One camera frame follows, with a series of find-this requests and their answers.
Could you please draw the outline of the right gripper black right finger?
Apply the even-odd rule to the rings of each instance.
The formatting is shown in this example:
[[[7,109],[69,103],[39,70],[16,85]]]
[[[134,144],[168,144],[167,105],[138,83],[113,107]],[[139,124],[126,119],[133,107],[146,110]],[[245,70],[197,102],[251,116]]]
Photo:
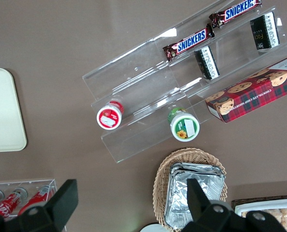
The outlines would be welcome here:
[[[187,180],[187,203],[192,221],[183,232],[243,232],[245,222],[238,217],[229,204],[219,200],[210,201],[196,179]]]

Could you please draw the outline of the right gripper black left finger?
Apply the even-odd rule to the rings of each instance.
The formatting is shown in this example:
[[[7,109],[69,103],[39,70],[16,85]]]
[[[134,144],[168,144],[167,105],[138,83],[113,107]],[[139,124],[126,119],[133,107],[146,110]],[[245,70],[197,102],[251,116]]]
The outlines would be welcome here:
[[[42,186],[18,213],[21,231],[61,232],[77,206],[77,180],[66,180],[58,191]]]

